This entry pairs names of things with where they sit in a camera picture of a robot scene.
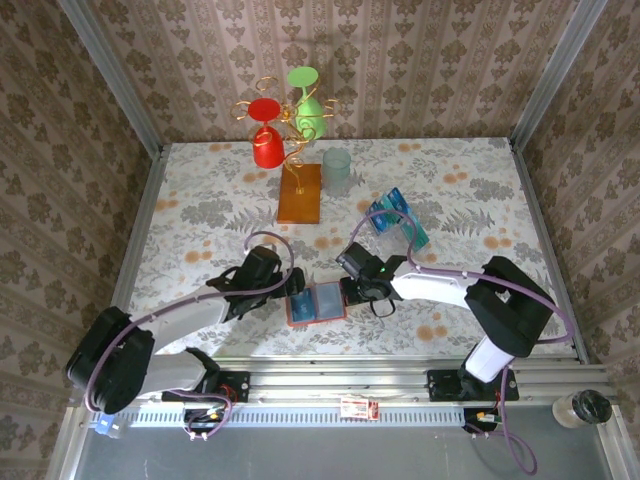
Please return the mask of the blue plug connector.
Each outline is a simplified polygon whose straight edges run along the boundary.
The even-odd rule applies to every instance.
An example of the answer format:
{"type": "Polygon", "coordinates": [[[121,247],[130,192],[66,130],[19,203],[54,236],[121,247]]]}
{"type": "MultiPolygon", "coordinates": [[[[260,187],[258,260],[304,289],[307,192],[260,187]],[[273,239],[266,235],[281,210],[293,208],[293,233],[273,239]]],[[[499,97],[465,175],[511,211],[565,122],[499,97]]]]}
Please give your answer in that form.
{"type": "Polygon", "coordinates": [[[99,413],[93,429],[96,434],[111,439],[120,439],[128,431],[131,422],[122,415],[99,413]]]}

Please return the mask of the translucent plastic cup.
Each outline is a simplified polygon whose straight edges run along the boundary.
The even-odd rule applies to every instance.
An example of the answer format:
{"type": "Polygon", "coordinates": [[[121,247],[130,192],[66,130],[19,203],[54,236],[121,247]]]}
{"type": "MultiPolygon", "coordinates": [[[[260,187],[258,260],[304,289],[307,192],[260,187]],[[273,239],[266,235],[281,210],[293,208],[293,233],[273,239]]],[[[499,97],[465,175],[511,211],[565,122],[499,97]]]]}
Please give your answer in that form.
{"type": "Polygon", "coordinates": [[[350,175],[351,156],[342,148],[330,147],[323,154],[321,165],[322,185],[332,196],[341,196],[346,191],[350,175]]]}

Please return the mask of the red plastic wine glass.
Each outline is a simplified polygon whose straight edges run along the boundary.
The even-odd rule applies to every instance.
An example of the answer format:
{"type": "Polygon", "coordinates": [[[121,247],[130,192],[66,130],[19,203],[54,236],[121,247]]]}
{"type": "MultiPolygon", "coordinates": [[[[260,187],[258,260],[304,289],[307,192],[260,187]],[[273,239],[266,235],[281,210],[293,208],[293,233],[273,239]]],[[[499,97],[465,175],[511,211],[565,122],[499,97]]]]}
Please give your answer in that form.
{"type": "Polygon", "coordinates": [[[280,113],[280,104],[271,98],[259,98],[249,104],[249,117],[261,124],[251,140],[254,162],[260,168],[274,169],[284,162],[285,153],[282,137],[271,125],[279,117],[280,113]]]}

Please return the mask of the aluminium mounting beam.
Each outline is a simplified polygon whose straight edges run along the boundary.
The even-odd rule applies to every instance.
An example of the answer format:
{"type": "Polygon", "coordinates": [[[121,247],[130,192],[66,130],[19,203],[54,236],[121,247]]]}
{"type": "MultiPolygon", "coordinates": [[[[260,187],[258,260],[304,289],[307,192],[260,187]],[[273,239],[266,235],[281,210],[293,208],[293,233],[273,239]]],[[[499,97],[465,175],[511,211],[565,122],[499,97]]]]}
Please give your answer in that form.
{"type": "MultiPolygon", "coordinates": [[[[334,405],[346,395],[373,397],[391,406],[425,405],[430,370],[458,370],[460,358],[418,355],[281,355],[218,357],[223,371],[250,373],[251,405],[334,405]]],[[[519,402],[551,404],[574,391],[597,390],[612,401],[616,389],[601,365],[570,358],[527,358],[512,364],[519,402]]]]}

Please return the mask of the clear jar black lid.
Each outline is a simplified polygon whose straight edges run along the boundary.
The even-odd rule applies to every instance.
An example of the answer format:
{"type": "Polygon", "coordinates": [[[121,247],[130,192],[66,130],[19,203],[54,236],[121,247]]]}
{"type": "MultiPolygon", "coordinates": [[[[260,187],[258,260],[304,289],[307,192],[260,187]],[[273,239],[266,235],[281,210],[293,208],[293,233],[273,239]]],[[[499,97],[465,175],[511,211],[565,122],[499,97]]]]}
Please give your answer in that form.
{"type": "Polygon", "coordinates": [[[568,429],[607,423],[612,416],[611,402],[592,389],[573,392],[552,405],[555,420],[568,429]]]}

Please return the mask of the small red matchbox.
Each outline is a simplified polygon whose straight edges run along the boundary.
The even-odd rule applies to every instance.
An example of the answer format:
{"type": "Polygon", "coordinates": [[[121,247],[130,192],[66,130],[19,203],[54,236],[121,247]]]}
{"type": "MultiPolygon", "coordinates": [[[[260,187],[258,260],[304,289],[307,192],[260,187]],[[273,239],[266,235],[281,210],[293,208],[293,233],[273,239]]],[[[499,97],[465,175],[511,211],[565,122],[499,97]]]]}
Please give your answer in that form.
{"type": "Polygon", "coordinates": [[[340,399],[342,419],[378,421],[379,402],[367,397],[343,397],[340,399]]]}

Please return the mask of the aluminium table side rail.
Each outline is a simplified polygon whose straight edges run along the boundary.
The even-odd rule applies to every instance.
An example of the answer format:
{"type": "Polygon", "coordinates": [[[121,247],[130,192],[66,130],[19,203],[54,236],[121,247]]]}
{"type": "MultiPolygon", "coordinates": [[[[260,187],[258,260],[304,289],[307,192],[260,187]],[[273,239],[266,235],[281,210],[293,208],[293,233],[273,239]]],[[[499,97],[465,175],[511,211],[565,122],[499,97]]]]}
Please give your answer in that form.
{"type": "Polygon", "coordinates": [[[562,276],[562,272],[551,242],[551,238],[548,233],[548,229],[545,224],[545,218],[540,208],[534,185],[527,170],[526,162],[521,150],[515,145],[515,143],[512,140],[508,140],[508,144],[511,147],[511,151],[514,157],[514,163],[540,242],[541,250],[549,272],[551,284],[554,293],[556,294],[557,305],[568,316],[570,324],[574,330],[572,343],[574,350],[576,351],[577,359],[582,364],[590,364],[591,360],[589,357],[589,353],[580,332],[579,324],[577,322],[571,299],[562,276]]]}
{"type": "Polygon", "coordinates": [[[159,192],[164,181],[171,147],[171,144],[163,146],[156,159],[152,162],[114,288],[111,304],[123,311],[129,310],[156,202],[159,199],[159,192]]]}

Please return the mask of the aluminium lower frame rail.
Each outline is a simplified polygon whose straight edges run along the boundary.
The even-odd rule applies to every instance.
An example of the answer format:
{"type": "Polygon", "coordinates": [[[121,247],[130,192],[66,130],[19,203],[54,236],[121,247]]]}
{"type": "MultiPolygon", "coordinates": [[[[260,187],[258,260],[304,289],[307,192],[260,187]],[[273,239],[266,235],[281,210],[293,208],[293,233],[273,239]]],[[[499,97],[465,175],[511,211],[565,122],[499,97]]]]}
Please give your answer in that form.
{"type": "Polygon", "coordinates": [[[66,409],[45,480],[74,480],[91,418],[84,406],[66,409]]]}
{"type": "Polygon", "coordinates": [[[612,406],[610,419],[597,429],[612,479],[640,480],[640,462],[618,405],[612,406]]]}

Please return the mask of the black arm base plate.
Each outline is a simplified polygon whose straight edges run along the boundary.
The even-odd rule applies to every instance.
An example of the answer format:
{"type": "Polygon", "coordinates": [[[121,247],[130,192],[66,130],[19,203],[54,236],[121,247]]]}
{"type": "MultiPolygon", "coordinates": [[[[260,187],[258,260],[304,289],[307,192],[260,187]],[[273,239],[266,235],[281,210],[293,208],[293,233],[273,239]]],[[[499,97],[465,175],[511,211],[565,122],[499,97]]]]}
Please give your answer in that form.
{"type": "Polygon", "coordinates": [[[433,402],[491,402],[501,394],[502,374],[488,383],[456,369],[432,369],[426,374],[426,389],[433,402]]]}
{"type": "Polygon", "coordinates": [[[184,390],[197,394],[218,394],[228,397],[233,403],[246,403],[250,383],[248,371],[203,371],[195,375],[189,373],[169,380],[161,390],[161,399],[165,402],[205,402],[204,398],[188,398],[173,393],[173,390],[184,390]]]}

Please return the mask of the green plastic wine glass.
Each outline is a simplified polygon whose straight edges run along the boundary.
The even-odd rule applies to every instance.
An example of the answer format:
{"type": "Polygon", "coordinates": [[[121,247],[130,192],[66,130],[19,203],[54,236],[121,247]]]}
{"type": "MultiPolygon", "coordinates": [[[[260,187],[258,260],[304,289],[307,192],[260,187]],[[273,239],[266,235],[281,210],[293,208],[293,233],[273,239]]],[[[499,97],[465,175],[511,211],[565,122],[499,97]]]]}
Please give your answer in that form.
{"type": "Polygon", "coordinates": [[[287,75],[289,85],[301,93],[295,103],[295,124],[308,141],[320,139],[327,131],[324,109],[315,98],[318,80],[318,71],[310,66],[296,67],[287,75]]]}

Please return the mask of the aluminium frame post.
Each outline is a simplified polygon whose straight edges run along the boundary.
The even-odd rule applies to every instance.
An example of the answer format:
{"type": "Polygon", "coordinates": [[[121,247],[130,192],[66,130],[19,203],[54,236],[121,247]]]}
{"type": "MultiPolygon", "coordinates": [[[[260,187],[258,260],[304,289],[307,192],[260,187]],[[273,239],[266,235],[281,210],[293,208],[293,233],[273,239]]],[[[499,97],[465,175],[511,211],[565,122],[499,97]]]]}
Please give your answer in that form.
{"type": "Polygon", "coordinates": [[[522,151],[558,93],[608,0],[579,0],[510,137],[522,151]]]}
{"type": "Polygon", "coordinates": [[[117,58],[116,51],[99,25],[98,17],[92,12],[88,0],[58,1],[138,139],[149,156],[156,160],[163,143],[133,83],[126,75],[124,63],[117,58]]]}

